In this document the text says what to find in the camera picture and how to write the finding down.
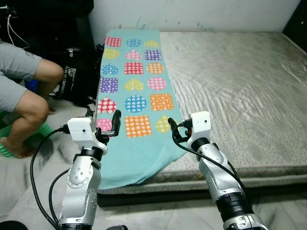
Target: mattress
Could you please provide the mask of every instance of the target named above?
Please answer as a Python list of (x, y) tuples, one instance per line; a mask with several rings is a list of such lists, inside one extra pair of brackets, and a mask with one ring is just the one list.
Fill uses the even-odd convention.
[[(211, 139), (246, 187), (307, 182), (306, 53), (281, 33), (160, 37), (182, 117), (210, 112)], [(206, 189), (203, 180), (186, 153), (141, 185), (99, 193)]]

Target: gray shorts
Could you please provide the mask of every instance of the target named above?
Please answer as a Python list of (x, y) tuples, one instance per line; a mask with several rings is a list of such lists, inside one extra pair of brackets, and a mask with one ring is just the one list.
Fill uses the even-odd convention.
[(40, 59), (0, 41), (0, 111), (14, 111), (26, 88), (11, 79), (32, 80)]

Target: white cable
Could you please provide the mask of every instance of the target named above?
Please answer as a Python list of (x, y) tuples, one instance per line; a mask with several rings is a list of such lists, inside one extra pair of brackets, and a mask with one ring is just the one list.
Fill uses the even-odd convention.
[(17, 37), (19, 37), (24, 43), (26, 43), (28, 46), (26, 46), (26, 47), (24, 47), (24, 48), (22, 48), (22, 49), (26, 49), (26, 48), (29, 48), (30, 47), (30, 45), (29, 45), (29, 43), (27, 43), (26, 41), (24, 41), (14, 30), (13, 30), (13, 28), (12, 28), (12, 26), (11, 26), (11, 24), (10, 24), (10, 17), (11, 17), (12, 15), (10, 14), (9, 15), (9, 17), (8, 17), (8, 34), (9, 34), (9, 37), (10, 37), (10, 39), (11, 39), (11, 42), (12, 42), (12, 44), (14, 45), (14, 42), (13, 42), (13, 40), (12, 40), (12, 38), (11, 38), (11, 35), (10, 35), (10, 30), (9, 30), (9, 28), (13, 31), (13, 33), (17, 36)]

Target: floor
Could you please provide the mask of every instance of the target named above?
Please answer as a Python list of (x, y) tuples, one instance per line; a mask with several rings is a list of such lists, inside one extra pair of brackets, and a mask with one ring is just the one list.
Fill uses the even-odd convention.
[[(82, 116), (85, 109), (60, 102), (54, 106), (58, 113), (48, 118), (52, 128), (57, 128), (74, 116)], [(40, 169), (36, 186), (43, 206), (48, 209), (48, 190), (52, 180), (70, 167), (78, 148), (70, 136), (59, 134), (52, 139), (55, 152)], [(57, 182), (53, 192), (54, 209), (60, 212), (66, 186), (65, 177)], [(254, 201), (253, 208), (270, 230), (306, 230), (306, 193), (266, 196)], [(0, 214), (0, 222), (18, 220), (29, 230), (53, 229), (40, 213), (32, 188), (25, 188), (16, 205)], [(105, 230), (115, 225), (126, 225), (129, 230), (220, 230), (223, 222), (215, 204), (208, 199), (137, 206), (98, 208), (94, 230)]]

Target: teal towel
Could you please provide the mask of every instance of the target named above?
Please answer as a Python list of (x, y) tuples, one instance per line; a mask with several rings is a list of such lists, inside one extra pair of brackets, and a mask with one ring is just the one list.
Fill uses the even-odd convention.
[(159, 31), (113, 29), (105, 40), (96, 106), (97, 127), (111, 128), (122, 112), (119, 136), (102, 158), (99, 189), (140, 184), (184, 154), (172, 141), (167, 119), (181, 120)]

